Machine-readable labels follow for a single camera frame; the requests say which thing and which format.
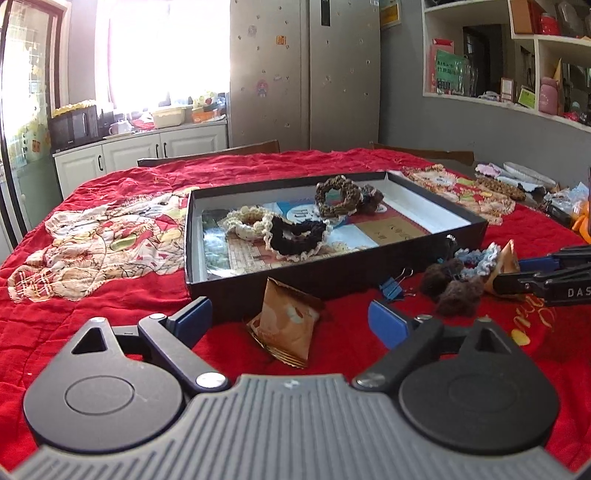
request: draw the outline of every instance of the cardboard box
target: cardboard box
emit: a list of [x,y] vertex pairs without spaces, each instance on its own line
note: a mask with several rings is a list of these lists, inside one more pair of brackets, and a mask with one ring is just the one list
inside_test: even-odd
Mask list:
[[[415,273],[424,271],[448,248],[447,235],[453,235],[461,248],[474,250],[482,245],[488,225],[486,220],[461,205],[394,173],[348,173],[347,178],[358,184],[373,182],[380,185],[381,191],[390,202],[395,202],[394,198],[414,199],[409,201],[407,208],[415,209],[418,215],[440,212],[440,226],[435,228],[434,233],[375,248],[360,249],[321,260],[297,262],[255,273],[207,279],[204,273],[206,267],[202,264],[204,210],[313,197],[317,183],[333,176],[268,180],[191,192],[185,228],[187,288],[192,298],[206,296],[212,301],[215,323],[251,319],[258,315],[269,277],[325,301],[365,291],[367,288],[377,288],[405,268],[410,268]],[[416,210],[418,205],[425,207]]]
[[544,11],[534,0],[511,0],[515,33],[528,35],[540,33],[540,17]]

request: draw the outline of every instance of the bright window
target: bright window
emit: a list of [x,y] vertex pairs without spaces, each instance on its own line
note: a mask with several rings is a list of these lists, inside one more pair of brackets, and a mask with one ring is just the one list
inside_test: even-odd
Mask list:
[[110,3],[106,66],[117,110],[228,91],[229,0]]

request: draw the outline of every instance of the gray wall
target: gray wall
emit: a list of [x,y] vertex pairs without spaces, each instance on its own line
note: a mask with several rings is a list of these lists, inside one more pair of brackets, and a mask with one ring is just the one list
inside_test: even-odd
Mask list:
[[68,43],[70,103],[95,98],[95,26],[98,0],[70,0],[72,20]]
[[422,0],[399,0],[402,24],[382,32],[380,142],[473,150],[481,163],[513,161],[561,184],[588,182],[591,133],[495,106],[423,97]]

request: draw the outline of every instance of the wooden chair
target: wooden chair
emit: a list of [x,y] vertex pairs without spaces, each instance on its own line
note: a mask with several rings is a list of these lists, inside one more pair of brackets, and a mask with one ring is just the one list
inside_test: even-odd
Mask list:
[[474,164],[474,152],[468,150],[416,150],[414,148],[389,147],[388,145],[379,143],[370,143],[369,147],[371,150],[396,150],[398,152],[410,153],[426,160],[455,160],[468,167]]
[[140,158],[138,160],[138,167],[157,167],[173,161],[195,160],[197,158],[217,157],[219,155],[252,155],[253,153],[281,153],[279,140],[244,145],[243,147],[227,148],[225,150],[201,153],[199,155],[185,155],[183,157],[171,158]]

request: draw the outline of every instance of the microwave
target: microwave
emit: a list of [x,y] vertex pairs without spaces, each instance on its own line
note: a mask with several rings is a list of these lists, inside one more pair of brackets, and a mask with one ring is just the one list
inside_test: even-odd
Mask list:
[[96,105],[50,118],[49,134],[55,152],[101,140]]

